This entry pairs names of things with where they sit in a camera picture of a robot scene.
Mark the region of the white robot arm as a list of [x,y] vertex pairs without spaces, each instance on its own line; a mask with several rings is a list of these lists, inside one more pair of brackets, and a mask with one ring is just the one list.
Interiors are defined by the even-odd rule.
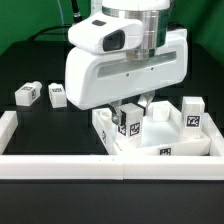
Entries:
[[122,101],[182,82],[187,30],[169,22],[172,0],[103,0],[99,12],[71,26],[65,67],[67,99],[86,110],[109,104],[123,123]]

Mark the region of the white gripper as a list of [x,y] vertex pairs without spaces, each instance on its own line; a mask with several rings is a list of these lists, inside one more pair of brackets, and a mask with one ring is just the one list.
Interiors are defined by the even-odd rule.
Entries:
[[129,61],[124,52],[94,55],[75,47],[66,60],[66,97],[82,110],[110,103],[112,122],[122,125],[121,103],[115,101],[141,94],[138,104],[147,108],[154,90],[182,82],[187,63],[185,29],[169,31],[166,43],[148,60]]

